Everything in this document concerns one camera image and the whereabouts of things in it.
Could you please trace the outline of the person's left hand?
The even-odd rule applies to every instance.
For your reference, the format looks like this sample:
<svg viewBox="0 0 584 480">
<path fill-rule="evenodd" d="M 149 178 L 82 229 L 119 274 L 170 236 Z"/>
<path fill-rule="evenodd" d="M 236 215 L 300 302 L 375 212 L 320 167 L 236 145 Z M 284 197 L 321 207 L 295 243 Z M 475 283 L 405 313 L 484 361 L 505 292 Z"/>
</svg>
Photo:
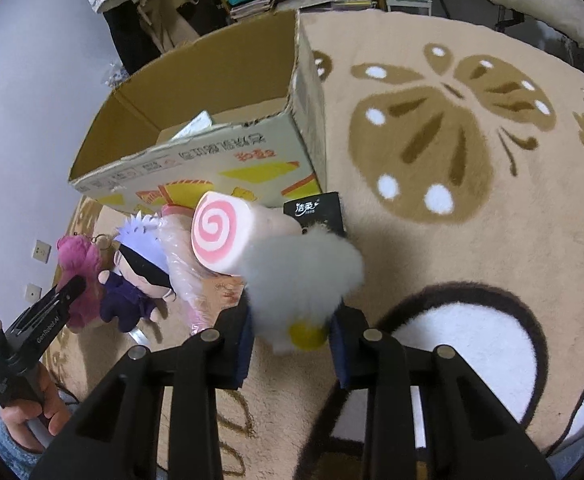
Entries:
<svg viewBox="0 0 584 480">
<path fill-rule="evenodd" d="M 56 385 L 48 370 L 38 365 L 38 384 L 43 403 L 30 400 L 15 400 L 2 408 L 0 416 L 12 439 L 29 452 L 42 453 L 43 443 L 29 428 L 30 420 L 38 420 L 40 415 L 49 420 L 48 430 L 52 437 L 64 428 L 71 412 L 60 398 Z"/>
</svg>

